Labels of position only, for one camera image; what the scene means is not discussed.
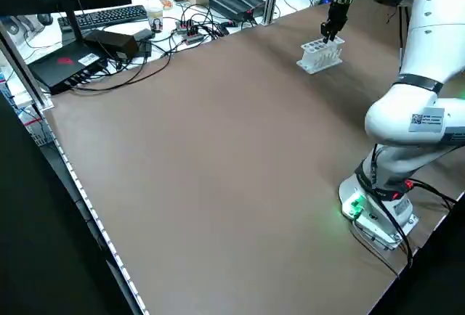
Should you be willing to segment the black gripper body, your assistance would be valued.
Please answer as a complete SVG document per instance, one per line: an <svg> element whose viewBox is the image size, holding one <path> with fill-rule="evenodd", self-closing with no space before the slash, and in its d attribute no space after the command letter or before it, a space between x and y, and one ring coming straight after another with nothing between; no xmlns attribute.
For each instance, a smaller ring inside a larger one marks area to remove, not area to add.
<svg viewBox="0 0 465 315"><path fill-rule="evenodd" d="M349 3L332 1L328 11L328 24L331 30L341 30L347 22Z"/></svg>

